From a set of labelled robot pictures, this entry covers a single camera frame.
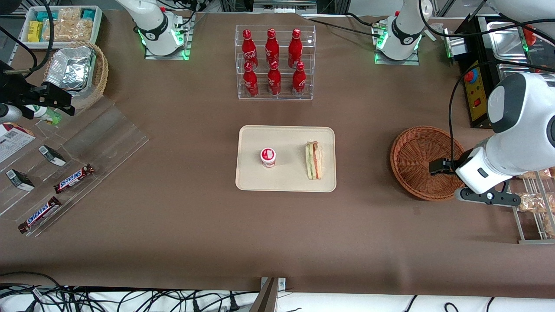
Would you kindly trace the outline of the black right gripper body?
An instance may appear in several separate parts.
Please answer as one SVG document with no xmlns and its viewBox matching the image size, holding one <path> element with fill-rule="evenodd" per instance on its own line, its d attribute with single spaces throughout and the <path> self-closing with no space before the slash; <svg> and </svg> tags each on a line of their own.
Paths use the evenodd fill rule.
<svg viewBox="0 0 555 312">
<path fill-rule="evenodd" d="M 27 106 L 32 100 L 29 97 L 30 85 L 20 74 L 5 73 L 12 68 L 0 61 L 0 117 L 1 118 L 34 118 L 34 111 Z"/>
</svg>

